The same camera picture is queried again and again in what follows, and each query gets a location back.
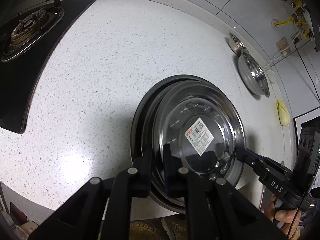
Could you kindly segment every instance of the silver screw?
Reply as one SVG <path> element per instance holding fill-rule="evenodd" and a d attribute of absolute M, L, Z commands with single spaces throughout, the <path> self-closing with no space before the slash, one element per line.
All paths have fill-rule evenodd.
<path fill-rule="evenodd" d="M 189 172 L 189 170 L 185 167 L 181 167 L 178 169 L 179 173 L 181 174 L 187 174 Z"/>
<path fill-rule="evenodd" d="M 90 179 L 90 183 L 93 185 L 96 185 L 100 182 L 100 179 L 98 177 L 93 177 Z"/>
<path fill-rule="evenodd" d="M 136 174 L 136 173 L 138 172 L 138 169 L 135 168 L 135 167 L 131 167 L 131 168 L 129 168 L 129 169 L 127 170 L 127 172 L 128 172 L 129 174 Z"/>
<path fill-rule="evenodd" d="M 223 186 L 227 181 L 224 178 L 217 178 L 216 183 L 220 186 Z"/>

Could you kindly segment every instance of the electrical outlet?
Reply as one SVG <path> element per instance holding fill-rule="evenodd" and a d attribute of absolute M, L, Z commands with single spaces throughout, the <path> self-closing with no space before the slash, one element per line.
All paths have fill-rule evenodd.
<path fill-rule="evenodd" d="M 278 48 L 279 51 L 284 50 L 285 48 L 287 48 L 288 42 L 287 39 L 284 37 L 281 40 L 279 40 L 278 42 L 276 42 L 276 46 Z M 282 55 L 288 55 L 291 52 L 290 47 L 287 48 L 285 51 L 282 52 Z"/>
<path fill-rule="evenodd" d="M 298 35 L 298 39 L 299 39 L 299 41 L 301 41 L 302 40 L 302 38 L 301 38 L 301 33 L 300 32 L 296 32 L 294 35 L 292 35 L 291 36 L 291 39 L 293 40 L 294 38 L 295 38 L 295 36 L 297 36 Z"/>

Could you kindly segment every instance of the countertop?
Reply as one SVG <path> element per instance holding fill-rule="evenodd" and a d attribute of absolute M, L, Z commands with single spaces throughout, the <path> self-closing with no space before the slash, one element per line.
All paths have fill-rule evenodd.
<path fill-rule="evenodd" d="M 248 148 L 283 161 L 287 137 L 274 90 L 269 86 L 270 98 L 247 90 L 226 39 L 195 17 L 156 2 L 97 0 L 47 62 L 25 133 L 0 130 L 0 180 L 57 209 L 89 178 L 115 176 L 131 166 L 130 128 L 140 100 L 154 84 L 177 74 L 219 87 L 242 119 Z M 255 204 L 260 190 L 253 190 Z M 133 200 L 132 219 L 171 214 L 150 198 Z"/>

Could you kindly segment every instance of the gas stove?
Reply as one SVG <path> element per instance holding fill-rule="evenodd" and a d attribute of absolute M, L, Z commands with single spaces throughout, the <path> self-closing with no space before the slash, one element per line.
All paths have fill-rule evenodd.
<path fill-rule="evenodd" d="M 43 68 L 64 33 L 94 1 L 53 0 L 53 4 L 19 13 L 0 27 L 1 128 L 25 131 Z"/>

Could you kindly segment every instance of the human hand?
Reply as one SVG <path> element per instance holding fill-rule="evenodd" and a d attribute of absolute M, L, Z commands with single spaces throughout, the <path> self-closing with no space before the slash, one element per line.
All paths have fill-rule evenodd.
<path fill-rule="evenodd" d="M 273 195 L 271 197 L 271 201 L 270 201 L 269 205 L 264 210 L 264 215 L 271 221 L 274 218 L 276 218 L 276 220 L 284 222 L 285 224 L 281 227 L 281 231 L 284 232 L 286 235 L 288 235 L 290 225 L 293 221 L 294 215 L 296 214 L 297 210 L 296 209 L 294 209 L 294 210 L 293 209 L 292 210 L 279 210 L 276 213 L 276 208 L 275 208 L 275 203 L 274 203 L 275 200 L 276 200 L 276 196 Z M 292 225 L 290 235 L 288 237 L 289 239 L 295 233 L 295 231 L 299 225 L 299 222 L 300 222 L 300 217 L 301 217 L 301 212 L 299 211 L 297 214 L 297 217 Z"/>

